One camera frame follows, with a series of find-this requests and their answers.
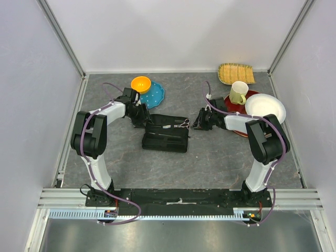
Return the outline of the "silver thinning scissors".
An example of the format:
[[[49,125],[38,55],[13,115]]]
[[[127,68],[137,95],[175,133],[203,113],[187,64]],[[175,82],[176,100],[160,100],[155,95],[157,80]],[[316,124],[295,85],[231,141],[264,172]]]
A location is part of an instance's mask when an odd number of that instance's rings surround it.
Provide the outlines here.
[[[163,129],[172,129],[172,128],[186,128],[190,129],[190,119],[185,119],[182,123],[180,124],[172,124],[172,125],[164,125],[162,126]]]

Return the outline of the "black zippered tool case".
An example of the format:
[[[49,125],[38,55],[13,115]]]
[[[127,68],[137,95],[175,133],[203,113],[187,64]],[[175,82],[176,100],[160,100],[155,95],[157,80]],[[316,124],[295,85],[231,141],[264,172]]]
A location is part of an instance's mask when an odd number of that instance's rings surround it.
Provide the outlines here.
[[[152,114],[153,124],[147,123],[142,139],[145,150],[186,153],[189,130],[186,128],[163,129],[164,125],[180,124],[185,117]]]

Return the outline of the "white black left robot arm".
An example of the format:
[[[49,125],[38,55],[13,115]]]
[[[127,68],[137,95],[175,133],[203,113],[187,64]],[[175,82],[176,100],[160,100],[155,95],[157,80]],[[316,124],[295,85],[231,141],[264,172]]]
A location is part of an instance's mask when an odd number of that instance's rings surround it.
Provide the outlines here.
[[[113,181],[104,160],[108,125],[117,119],[128,117],[135,128],[144,128],[151,118],[147,105],[140,98],[140,93],[136,90],[124,88],[121,96],[103,107],[79,111],[76,115],[70,145],[84,160],[91,187],[99,190],[97,201],[103,206],[111,206],[115,201]]]

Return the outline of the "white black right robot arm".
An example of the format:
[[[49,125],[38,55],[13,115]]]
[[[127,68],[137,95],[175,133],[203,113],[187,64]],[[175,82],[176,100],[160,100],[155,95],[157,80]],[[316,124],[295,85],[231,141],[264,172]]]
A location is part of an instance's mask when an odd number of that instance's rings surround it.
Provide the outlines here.
[[[240,200],[245,206],[254,206],[267,192],[273,170],[290,150],[288,138],[274,114],[261,117],[228,112],[223,98],[206,99],[206,103],[192,128],[208,131],[217,126],[247,134],[254,162],[250,174],[243,181]]]

